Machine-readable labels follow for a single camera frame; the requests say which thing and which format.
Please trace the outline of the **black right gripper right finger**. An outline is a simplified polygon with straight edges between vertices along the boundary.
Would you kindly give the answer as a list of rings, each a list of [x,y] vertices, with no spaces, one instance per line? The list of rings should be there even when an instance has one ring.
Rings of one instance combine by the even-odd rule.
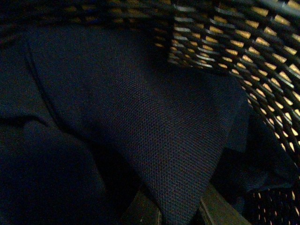
[[[209,184],[199,203],[199,213],[205,225],[250,225],[222,195]]]

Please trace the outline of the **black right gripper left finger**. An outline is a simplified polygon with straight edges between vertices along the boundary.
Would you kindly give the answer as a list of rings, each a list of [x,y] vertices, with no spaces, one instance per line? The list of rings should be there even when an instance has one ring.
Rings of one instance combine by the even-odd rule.
[[[133,201],[123,213],[122,225],[161,225],[162,213],[145,186],[137,191]]]

